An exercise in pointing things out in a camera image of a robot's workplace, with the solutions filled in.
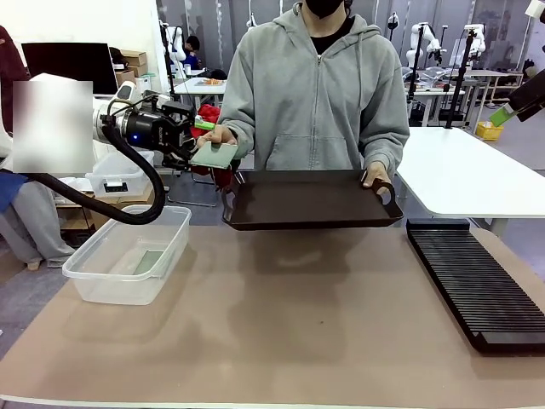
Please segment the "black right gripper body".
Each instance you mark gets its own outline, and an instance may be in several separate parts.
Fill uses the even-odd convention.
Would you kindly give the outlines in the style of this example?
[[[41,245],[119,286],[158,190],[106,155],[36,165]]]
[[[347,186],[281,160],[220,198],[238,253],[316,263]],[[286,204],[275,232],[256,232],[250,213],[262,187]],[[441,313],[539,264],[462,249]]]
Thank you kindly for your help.
[[[545,71],[541,70],[509,96],[509,106],[520,122],[533,117],[544,108]]]

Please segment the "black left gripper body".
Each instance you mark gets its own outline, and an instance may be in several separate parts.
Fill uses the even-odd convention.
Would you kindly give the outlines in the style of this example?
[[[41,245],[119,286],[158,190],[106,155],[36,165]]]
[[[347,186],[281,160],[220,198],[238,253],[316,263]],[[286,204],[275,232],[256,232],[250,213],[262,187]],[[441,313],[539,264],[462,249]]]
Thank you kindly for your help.
[[[123,117],[122,137],[133,147],[164,151],[177,144],[177,125],[162,113],[133,111]]]

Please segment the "person's right hand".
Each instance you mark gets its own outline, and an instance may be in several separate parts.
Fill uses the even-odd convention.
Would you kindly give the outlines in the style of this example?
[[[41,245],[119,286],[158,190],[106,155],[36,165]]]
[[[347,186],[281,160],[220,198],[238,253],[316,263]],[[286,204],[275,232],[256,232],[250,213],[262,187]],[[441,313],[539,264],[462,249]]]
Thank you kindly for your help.
[[[197,140],[197,146],[200,148],[208,142],[211,144],[238,144],[237,138],[231,132],[231,130],[226,126],[219,124],[217,124],[212,130],[208,131],[205,135],[200,136]]]

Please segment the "person's left hand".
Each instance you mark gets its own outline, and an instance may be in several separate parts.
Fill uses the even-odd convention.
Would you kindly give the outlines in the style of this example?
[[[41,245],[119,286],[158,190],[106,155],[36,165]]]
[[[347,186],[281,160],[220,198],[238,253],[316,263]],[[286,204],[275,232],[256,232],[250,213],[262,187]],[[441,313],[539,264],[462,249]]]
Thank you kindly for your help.
[[[373,162],[366,167],[363,187],[371,188],[375,180],[391,182],[387,169],[382,162]]]

